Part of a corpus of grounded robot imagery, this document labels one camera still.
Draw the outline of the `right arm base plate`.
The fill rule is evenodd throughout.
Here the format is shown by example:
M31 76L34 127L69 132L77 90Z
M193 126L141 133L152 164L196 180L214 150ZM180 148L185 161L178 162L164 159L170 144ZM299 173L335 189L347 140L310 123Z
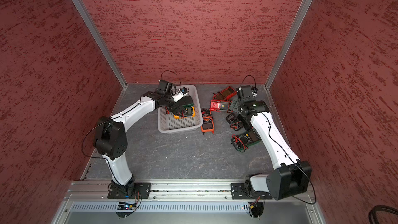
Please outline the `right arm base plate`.
M231 196L233 200L253 199L271 200L272 196L268 192L255 191L248 183L231 183Z

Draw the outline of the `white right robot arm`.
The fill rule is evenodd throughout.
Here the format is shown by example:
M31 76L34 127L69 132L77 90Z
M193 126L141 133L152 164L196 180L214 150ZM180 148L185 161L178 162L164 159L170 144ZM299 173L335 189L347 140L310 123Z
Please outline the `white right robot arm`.
M295 197L307 192L312 167L291 150L278 130L271 111L264 101L239 100L239 117L252 127L263 142L273 165L268 174L253 175L248 180L248 193L266 192L275 200Z

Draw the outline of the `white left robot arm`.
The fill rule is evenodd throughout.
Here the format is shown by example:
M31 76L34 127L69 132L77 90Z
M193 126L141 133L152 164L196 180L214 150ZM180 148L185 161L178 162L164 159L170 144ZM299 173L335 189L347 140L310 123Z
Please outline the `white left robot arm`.
M121 198L135 196L134 177L125 156L128 146L126 132L129 128L160 107L177 112L182 106L182 99L187 95L188 90L185 87L174 94L161 93L159 90L147 92L122 112L98 120L93 145L110 169L112 192Z

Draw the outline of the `green multimeter DT9205A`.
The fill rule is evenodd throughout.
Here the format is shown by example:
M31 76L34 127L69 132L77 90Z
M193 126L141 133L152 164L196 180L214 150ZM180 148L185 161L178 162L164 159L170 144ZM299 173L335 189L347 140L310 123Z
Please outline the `green multimeter DT9205A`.
M259 134L254 129L242 134L234 134L231 138L231 144L239 152L245 152L250 146L256 145L261 141Z

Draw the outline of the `white plastic perforated basket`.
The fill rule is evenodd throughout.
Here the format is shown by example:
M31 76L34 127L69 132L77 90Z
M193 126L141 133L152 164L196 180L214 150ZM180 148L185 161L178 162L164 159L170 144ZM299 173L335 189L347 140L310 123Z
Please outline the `white plastic perforated basket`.
M188 96L193 99L194 117L175 119L173 114L166 114L165 107L158 109L158 130L161 133L177 133L193 131L200 128L203 124L203 117L197 88L194 85L183 85L188 90Z

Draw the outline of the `yellow multimeter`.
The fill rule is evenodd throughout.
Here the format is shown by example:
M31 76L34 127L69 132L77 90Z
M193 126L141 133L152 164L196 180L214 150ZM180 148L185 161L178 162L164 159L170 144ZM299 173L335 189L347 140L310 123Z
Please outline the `yellow multimeter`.
M173 115L175 119L193 118L196 116L193 106L183 108L178 115Z

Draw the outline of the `small black multimeter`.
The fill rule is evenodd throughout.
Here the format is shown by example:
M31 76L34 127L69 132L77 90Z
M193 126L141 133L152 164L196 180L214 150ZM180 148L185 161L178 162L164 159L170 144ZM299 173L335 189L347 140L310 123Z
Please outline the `small black multimeter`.
M244 127L243 122L234 113L227 115L226 121L234 131L239 131Z

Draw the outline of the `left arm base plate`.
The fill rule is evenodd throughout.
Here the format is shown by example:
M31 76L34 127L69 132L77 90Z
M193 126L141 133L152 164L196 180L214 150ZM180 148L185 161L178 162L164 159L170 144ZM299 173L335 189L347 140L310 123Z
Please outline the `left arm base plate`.
M120 186L111 182L108 189L108 199L148 199L151 191L151 183L129 183Z

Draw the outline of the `orange black multimeter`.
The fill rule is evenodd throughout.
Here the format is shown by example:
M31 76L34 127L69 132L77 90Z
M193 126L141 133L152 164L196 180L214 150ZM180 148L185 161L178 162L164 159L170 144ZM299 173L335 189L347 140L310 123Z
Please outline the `orange black multimeter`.
M201 113L203 119L203 124L201 126L202 134L204 135L208 132L214 133L215 126L211 110L209 108L203 108L201 109Z

